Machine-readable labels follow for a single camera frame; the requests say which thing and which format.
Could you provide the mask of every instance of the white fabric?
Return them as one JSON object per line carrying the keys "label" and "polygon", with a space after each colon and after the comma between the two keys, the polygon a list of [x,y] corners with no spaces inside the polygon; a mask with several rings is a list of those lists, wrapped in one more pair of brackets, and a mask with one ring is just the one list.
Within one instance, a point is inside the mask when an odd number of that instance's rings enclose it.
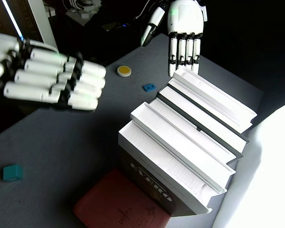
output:
{"label": "white fabric", "polygon": [[249,139],[213,228],[285,228],[285,106]]}

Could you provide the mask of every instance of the dark background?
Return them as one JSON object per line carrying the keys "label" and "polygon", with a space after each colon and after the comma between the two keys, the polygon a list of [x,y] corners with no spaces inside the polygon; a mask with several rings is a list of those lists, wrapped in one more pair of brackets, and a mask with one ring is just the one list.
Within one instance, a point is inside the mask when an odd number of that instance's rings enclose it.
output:
{"label": "dark background", "polygon": [[[147,0],[103,0],[99,12],[83,27],[65,15],[62,0],[44,0],[56,10],[50,24],[62,53],[81,51],[85,59],[104,66],[139,47],[152,13],[134,20]],[[146,7],[149,10],[154,0]],[[207,6],[201,54],[264,91],[254,124],[285,104],[285,1],[202,0]],[[158,33],[167,34],[166,17]],[[105,31],[102,25],[119,22],[126,27]],[[13,107],[13,123],[23,115]],[[0,132],[6,123],[0,108]]]}

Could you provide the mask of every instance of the robotic hand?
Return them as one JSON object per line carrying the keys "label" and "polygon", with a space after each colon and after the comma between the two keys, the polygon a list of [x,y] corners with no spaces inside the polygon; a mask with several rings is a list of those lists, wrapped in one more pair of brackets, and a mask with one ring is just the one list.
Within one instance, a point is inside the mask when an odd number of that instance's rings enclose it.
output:
{"label": "robotic hand", "polygon": [[106,69],[44,43],[0,34],[0,102],[92,111]]}
{"label": "robotic hand", "polygon": [[207,21],[206,7],[200,6],[198,0],[176,0],[170,4],[169,9],[168,0],[159,3],[142,36],[141,45],[148,45],[165,12],[168,11],[169,76],[172,77],[180,66],[185,66],[198,74],[200,38],[203,35],[204,21]]}

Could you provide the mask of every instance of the red leather notebook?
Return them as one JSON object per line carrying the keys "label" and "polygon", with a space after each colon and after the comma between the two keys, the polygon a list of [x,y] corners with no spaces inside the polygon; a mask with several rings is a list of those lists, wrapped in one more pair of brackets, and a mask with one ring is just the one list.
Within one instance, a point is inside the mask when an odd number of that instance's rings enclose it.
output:
{"label": "red leather notebook", "polygon": [[164,228],[170,215],[118,170],[105,175],[75,205],[88,228]]}

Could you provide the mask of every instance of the light strip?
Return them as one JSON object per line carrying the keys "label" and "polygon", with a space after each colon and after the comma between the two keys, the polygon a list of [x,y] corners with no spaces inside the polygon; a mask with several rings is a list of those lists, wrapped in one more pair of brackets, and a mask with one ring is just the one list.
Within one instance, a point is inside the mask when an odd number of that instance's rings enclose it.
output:
{"label": "light strip", "polygon": [[21,33],[20,29],[19,29],[19,26],[16,23],[16,20],[15,20],[15,18],[13,16],[12,12],[10,11],[10,7],[9,7],[8,3],[6,2],[6,0],[2,0],[2,2],[3,2],[3,5],[4,5],[6,11],[9,14],[9,17],[10,17],[11,21],[13,22],[13,25],[14,25],[14,27],[15,27],[18,35],[19,35],[19,37],[21,38],[21,40],[23,40],[23,35],[22,35],[22,33]]}

